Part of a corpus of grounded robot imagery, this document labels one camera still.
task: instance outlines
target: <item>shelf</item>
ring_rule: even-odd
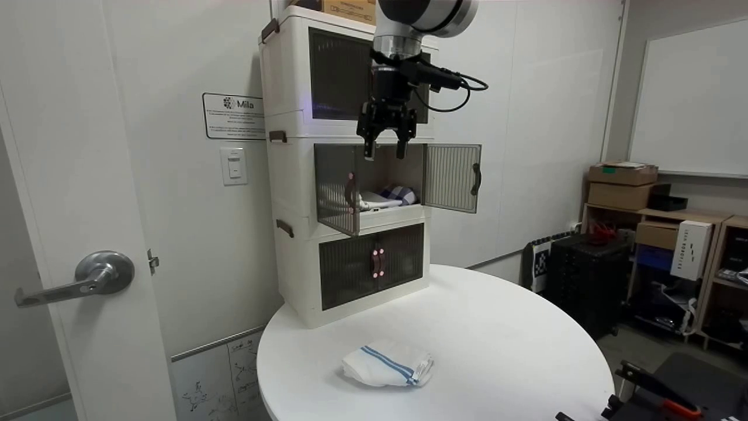
[[[349,235],[367,235],[367,234],[399,228],[409,225],[423,225],[425,207],[397,205],[397,207],[366,209],[357,218],[357,232],[353,228],[353,215],[329,215],[329,218],[320,218],[320,222]]]
[[[708,345],[708,340],[715,340],[715,343],[721,343],[721,345],[744,351],[744,340],[723,340],[723,338],[712,337],[708,332],[701,332],[701,335],[703,335],[703,338],[706,338],[706,345]]]
[[[748,218],[734,215],[726,222],[726,227],[748,228]]]
[[[620,207],[601,207],[585,204],[582,209],[582,228],[590,232],[594,225],[615,225],[618,228],[632,228],[638,225],[636,209],[620,209]]]
[[[748,292],[748,285],[741,280],[730,280],[730,277],[713,277],[713,283],[726,285],[726,287],[734,287],[734,289],[744,289]]]
[[[644,218],[657,218],[657,219],[698,219],[698,222],[712,222],[721,225],[728,219],[728,215],[715,215],[715,213],[695,213],[695,209],[654,209],[654,207],[644,207],[638,209]]]
[[[590,209],[605,209],[605,213],[626,213],[626,215],[636,215],[638,209],[634,207],[605,207],[605,205],[592,205],[592,204],[585,204]]]
[[[644,315],[632,315],[632,317],[638,320],[638,322],[646,322],[651,326],[657,326],[661,332],[676,335],[676,337],[691,337],[691,332],[682,332],[681,324],[669,326],[669,324],[661,324],[661,322],[657,322],[653,317],[644,317]]]

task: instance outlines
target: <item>white cloth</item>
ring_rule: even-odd
[[[325,207],[333,207],[333,209],[349,209],[352,207],[352,204],[346,201],[345,185],[320,185],[318,197]],[[389,198],[377,192],[356,192],[356,201],[357,201],[357,207],[363,207],[363,209],[397,207],[397,205],[409,204],[405,198],[397,198],[397,197]]]
[[[366,386],[423,386],[435,366],[435,358],[408,343],[380,338],[352,351],[345,358],[345,373]]]

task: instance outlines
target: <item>white table top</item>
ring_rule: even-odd
[[[479,271],[431,266],[433,285],[305,326],[286,303],[266,324],[258,375],[279,421],[576,421],[601,419],[613,375],[590,335],[542,297]],[[423,388],[366,388],[342,358],[374,338],[435,354]]]

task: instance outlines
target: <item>label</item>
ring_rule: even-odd
[[[203,94],[203,118],[210,140],[265,140],[260,96]]]

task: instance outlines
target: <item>cabinet compartment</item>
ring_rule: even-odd
[[[688,335],[701,283],[671,275],[669,268],[638,268],[638,283],[630,298],[632,317],[673,335]]]
[[[703,317],[703,332],[728,343],[748,338],[748,287],[721,285],[712,289],[712,303]]]
[[[748,268],[748,228],[728,227],[723,241],[726,241],[726,250],[723,250],[721,268],[730,268],[730,271]]]
[[[425,222],[423,205],[478,213],[479,144],[377,147],[315,142],[318,219],[349,235]]]
[[[423,277],[423,225],[320,243],[324,311]]]
[[[353,137],[361,104],[369,97],[374,26],[342,26],[338,15],[301,6],[287,6],[279,19],[281,29],[260,50],[265,126],[291,136]],[[431,41],[423,50],[438,61]],[[431,140],[433,122],[423,102],[412,101],[417,137]]]

